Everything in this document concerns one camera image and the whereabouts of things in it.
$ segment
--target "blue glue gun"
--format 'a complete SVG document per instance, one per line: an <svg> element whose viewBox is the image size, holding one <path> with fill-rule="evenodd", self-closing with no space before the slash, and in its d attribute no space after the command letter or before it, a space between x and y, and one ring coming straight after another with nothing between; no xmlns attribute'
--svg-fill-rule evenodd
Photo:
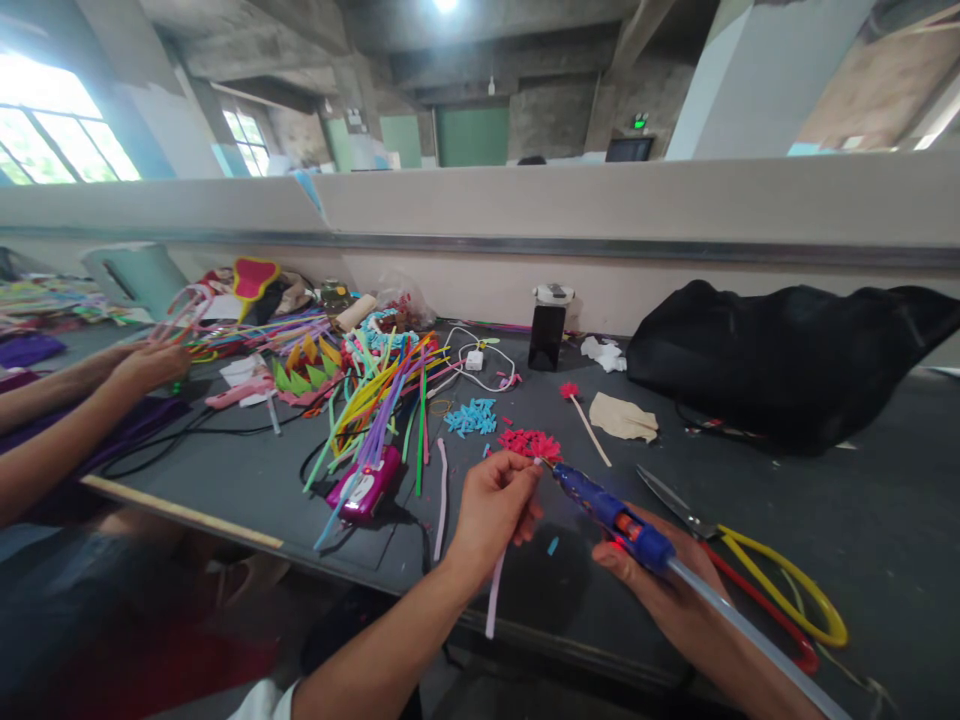
<svg viewBox="0 0 960 720"><path fill-rule="evenodd" d="M667 563L676 555L666 537L576 468L557 463L551 469L567 497L610 533L634 560L658 575L666 574Z"/></svg>

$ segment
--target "window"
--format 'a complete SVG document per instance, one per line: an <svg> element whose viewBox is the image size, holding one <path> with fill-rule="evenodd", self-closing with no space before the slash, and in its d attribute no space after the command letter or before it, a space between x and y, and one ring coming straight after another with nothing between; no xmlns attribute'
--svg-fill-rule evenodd
<svg viewBox="0 0 960 720"><path fill-rule="evenodd" d="M4 54L0 170L18 185L140 179L76 75Z"/></svg>
<svg viewBox="0 0 960 720"><path fill-rule="evenodd" d="M239 111L224 110L223 116L227 119L227 125L230 126L230 132L237 141L237 147L240 148L240 154L243 155L250 174L254 177L266 175L270 155L267 153L267 144L263 141L260 128L257 127L257 121Z"/></svg>

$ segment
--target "purple fabric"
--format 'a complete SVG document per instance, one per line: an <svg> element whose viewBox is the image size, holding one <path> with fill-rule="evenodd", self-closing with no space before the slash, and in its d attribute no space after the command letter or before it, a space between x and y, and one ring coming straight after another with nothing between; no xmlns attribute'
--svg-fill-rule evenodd
<svg viewBox="0 0 960 720"><path fill-rule="evenodd" d="M0 383L0 393L13 390ZM76 409L76 405L60 412L47 415L32 423L17 428L13 432L0 438L0 454L22 445L30 438L36 437L44 430L52 427L69 413ZM87 460L82 463L56 489L33 507L22 521L42 522L45 524L61 525L74 522L84 522L90 519L103 502L85 488L77 485L76 481L87 475L98 466L116 457L122 452L143 442L151 435L179 420L190 412L190 406L176 398L145 397L121 420Z"/></svg>
<svg viewBox="0 0 960 720"><path fill-rule="evenodd" d="M20 335L0 345L0 365L5 368L30 367L66 349L62 342L47 335Z"/></svg>

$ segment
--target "beige cloth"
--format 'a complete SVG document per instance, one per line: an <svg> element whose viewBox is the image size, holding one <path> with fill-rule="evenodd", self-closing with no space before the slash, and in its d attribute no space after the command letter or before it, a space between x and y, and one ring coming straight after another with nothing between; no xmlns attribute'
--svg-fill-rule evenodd
<svg viewBox="0 0 960 720"><path fill-rule="evenodd" d="M657 439L657 417L633 403L597 393L590 403L590 424L603 428L614 437L632 440L643 438L649 443Z"/></svg>

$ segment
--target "red foam piece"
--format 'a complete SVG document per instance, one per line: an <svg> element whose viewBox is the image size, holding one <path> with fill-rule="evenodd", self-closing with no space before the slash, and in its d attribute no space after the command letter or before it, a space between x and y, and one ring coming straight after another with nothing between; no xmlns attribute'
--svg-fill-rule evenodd
<svg viewBox="0 0 960 720"><path fill-rule="evenodd" d="M580 394L580 388L576 383L564 383L560 386L560 395L564 400L570 400Z"/></svg>
<svg viewBox="0 0 960 720"><path fill-rule="evenodd" d="M507 430L497 442L504 449L524 457L542 457L551 463L563 462L560 443L539 430Z"/></svg>

